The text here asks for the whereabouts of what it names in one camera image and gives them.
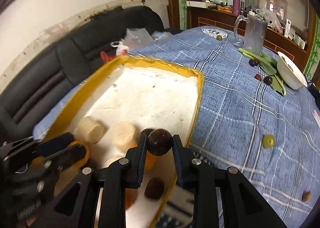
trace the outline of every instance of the glass pitcher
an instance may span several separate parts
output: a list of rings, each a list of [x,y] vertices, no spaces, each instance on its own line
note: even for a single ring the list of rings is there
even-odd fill
[[[244,32],[244,41],[239,39],[237,29],[240,21],[246,21]],[[233,29],[235,38],[238,44],[243,44],[243,49],[252,52],[255,55],[260,55],[262,51],[263,41],[266,36],[268,23],[258,16],[248,15],[241,16],[239,15],[236,19],[236,23]]]

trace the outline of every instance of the white label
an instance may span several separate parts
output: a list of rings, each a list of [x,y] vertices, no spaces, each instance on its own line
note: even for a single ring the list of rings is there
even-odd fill
[[[312,115],[315,117],[316,122],[318,123],[318,126],[319,126],[319,128],[320,128],[320,116],[318,115],[318,113],[316,112],[316,110],[314,110],[314,111],[312,112]]]

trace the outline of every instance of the yellow tape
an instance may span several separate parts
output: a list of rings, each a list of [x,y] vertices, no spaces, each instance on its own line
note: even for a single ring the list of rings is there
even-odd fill
[[[193,113],[193,119],[190,126],[190,132],[187,137],[186,147],[189,146],[191,135],[196,124],[196,118],[198,115],[200,101],[201,101],[201,93],[203,87],[203,74],[196,70],[187,68],[184,66],[179,66],[177,64],[168,63],[163,60],[148,58],[148,57],[132,57],[132,56],[118,56],[117,58],[111,60],[106,63],[104,66],[100,67],[93,75],[88,78],[87,82],[69,99],[66,103],[66,106],[62,109],[55,122],[49,129],[45,140],[49,140],[54,138],[60,134],[66,132],[66,129],[71,124],[71,121],[76,116],[77,112],[80,110],[82,105],[86,102],[86,100],[92,95],[95,89],[103,83],[103,81],[119,66],[125,65],[127,67],[152,67],[165,71],[169,71],[172,73],[177,73],[184,77],[197,77],[197,90],[198,90],[198,100],[196,103],[196,107]],[[161,206],[158,209],[155,217],[150,223],[150,228],[154,227],[161,215],[161,211],[164,208],[172,189],[176,183],[177,177],[172,178],[172,182],[167,189],[167,192],[162,200]]]

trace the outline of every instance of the white bowl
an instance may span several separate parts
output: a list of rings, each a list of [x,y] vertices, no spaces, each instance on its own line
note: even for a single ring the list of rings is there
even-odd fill
[[[307,87],[307,81],[299,68],[285,54],[278,52],[278,55],[280,58],[278,59],[277,69],[287,85],[294,90],[303,86]]]

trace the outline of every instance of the red object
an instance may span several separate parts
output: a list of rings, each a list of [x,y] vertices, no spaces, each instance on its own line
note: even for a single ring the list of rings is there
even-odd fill
[[[111,61],[112,59],[116,58],[116,55],[108,55],[105,51],[100,52],[100,57],[102,62],[106,64],[107,62]]]
[[[255,79],[257,79],[258,81],[262,81],[261,75],[259,75],[258,73],[256,74]]]

